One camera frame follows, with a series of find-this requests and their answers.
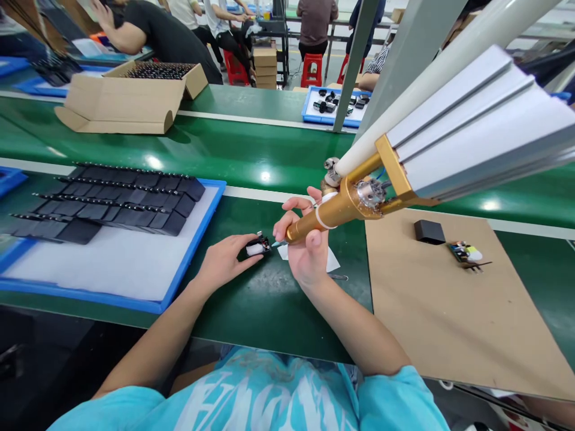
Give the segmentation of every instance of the finger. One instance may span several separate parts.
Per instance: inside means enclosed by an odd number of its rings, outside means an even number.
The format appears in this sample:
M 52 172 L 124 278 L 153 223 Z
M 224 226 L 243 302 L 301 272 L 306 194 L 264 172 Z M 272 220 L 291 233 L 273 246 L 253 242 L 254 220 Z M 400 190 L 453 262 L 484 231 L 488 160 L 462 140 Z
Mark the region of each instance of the finger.
M 286 212 L 283 215 L 283 217 L 280 218 L 280 221 L 278 221 L 274 225 L 273 235 L 276 241 L 282 242 L 284 239 L 286 239 L 286 232 L 288 230 L 288 227 L 290 226 L 290 224 L 295 223 L 298 220 L 299 216 L 295 212 L 293 211 Z
M 316 204 L 321 204 L 322 203 L 322 191 L 316 189 L 315 187 L 308 187 L 307 188 L 307 194 L 311 196 L 311 198 L 316 201 Z
M 285 204 L 282 205 L 282 209 L 285 211 L 292 210 L 294 208 L 299 208 L 304 215 L 309 213 L 313 209 L 311 201 L 306 198 L 292 197 L 289 198 Z
M 322 247 L 324 238 L 319 230 L 314 229 L 305 237 L 305 247 L 310 254 L 312 264 L 321 265 L 325 248 Z
M 232 246 L 238 248 L 240 251 L 246 244 L 253 239 L 257 239 L 258 236 L 255 233 L 247 233 L 245 235 L 235 235 L 235 238 L 232 240 Z
M 264 258 L 263 254 L 258 254 L 257 256 L 252 256 L 252 257 L 247 258 L 246 260 L 242 260 L 241 262 L 238 262 L 238 265 L 235 267 L 235 274 L 240 275 L 246 269 L 251 268 L 252 266 L 254 266 L 256 263 L 258 263 L 263 258 Z

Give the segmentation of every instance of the gray metal pole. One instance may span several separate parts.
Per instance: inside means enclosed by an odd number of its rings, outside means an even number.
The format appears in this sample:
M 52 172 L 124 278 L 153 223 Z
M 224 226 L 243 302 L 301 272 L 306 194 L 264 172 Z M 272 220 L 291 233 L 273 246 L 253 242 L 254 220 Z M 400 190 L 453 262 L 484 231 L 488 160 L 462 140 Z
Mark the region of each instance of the gray metal pole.
M 353 142 L 431 63 L 466 0 L 410 0 Z
M 379 1 L 377 0 L 365 0 L 361 2 L 358 22 L 353 30 L 352 49 L 349 51 L 346 77 L 343 80 L 340 103 L 337 107 L 337 114 L 335 115 L 334 132 L 341 132 L 343 121 L 346 119 L 349 99 L 352 96 L 355 78 L 358 76 L 361 60 L 364 57 L 365 46 L 370 36 L 371 25 L 373 24 L 373 17 L 377 12 L 378 3 Z

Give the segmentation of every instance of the black t-shirt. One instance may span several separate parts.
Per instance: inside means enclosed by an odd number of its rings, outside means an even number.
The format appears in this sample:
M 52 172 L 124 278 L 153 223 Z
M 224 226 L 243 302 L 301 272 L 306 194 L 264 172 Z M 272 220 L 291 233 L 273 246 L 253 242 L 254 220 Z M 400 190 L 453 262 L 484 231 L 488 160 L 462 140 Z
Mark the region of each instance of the black t-shirt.
M 200 63 L 210 84 L 222 84 L 222 75 L 208 48 L 178 19 L 145 0 L 126 5 L 124 21 L 146 33 L 146 45 L 166 63 Z

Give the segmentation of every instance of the white shirt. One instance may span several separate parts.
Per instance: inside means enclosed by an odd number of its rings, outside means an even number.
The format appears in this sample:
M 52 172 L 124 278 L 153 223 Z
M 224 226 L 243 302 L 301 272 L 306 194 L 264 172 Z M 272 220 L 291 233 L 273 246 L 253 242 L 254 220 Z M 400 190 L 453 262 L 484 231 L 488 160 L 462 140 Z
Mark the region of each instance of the white shirt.
M 221 10 L 228 10 L 228 3 L 226 0 L 204 0 L 205 15 L 208 17 L 208 26 L 214 37 L 220 33 L 229 31 L 229 23 L 226 20 L 219 19 L 211 7 L 211 4 L 218 5 Z
M 199 26 L 198 18 L 196 18 L 196 14 L 192 9 L 194 2 L 196 0 L 168 0 L 168 6 L 170 6 L 172 15 L 190 30 L 195 30 Z

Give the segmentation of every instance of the black pants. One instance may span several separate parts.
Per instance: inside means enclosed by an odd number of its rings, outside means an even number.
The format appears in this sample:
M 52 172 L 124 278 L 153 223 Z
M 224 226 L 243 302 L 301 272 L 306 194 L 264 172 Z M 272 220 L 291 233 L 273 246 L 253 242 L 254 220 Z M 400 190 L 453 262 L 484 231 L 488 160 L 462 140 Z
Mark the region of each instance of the black pants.
M 211 31 L 208 27 L 200 26 L 192 30 L 194 34 L 202 41 L 204 45 L 207 44 L 211 45 L 211 50 L 214 51 L 214 55 L 216 56 L 216 60 L 218 63 L 223 63 L 222 53 L 220 52 L 220 47 L 217 45 L 215 37 L 211 34 Z
M 349 52 L 352 50 L 352 42 L 353 42 L 354 34 L 355 34 L 355 30 L 353 31 L 353 33 L 349 37 L 349 40 L 347 41 L 347 45 L 346 45 L 346 54 L 347 55 L 349 55 Z M 367 57 L 367 54 L 370 53 L 370 49 L 371 49 L 371 42 L 368 42 L 368 44 L 365 46 L 363 58 Z
M 248 52 L 252 51 L 252 41 L 249 37 L 244 36 L 245 32 L 242 30 L 231 30 L 218 34 L 216 42 L 220 48 L 230 51 L 234 57 L 238 59 L 240 64 L 244 66 L 247 76 L 250 76 L 250 58 L 246 55 L 245 48 Z
M 328 42 L 322 42 L 319 45 L 304 45 L 299 43 L 299 53 L 301 54 L 301 60 L 303 61 L 306 54 L 325 54 L 325 50 L 328 48 Z

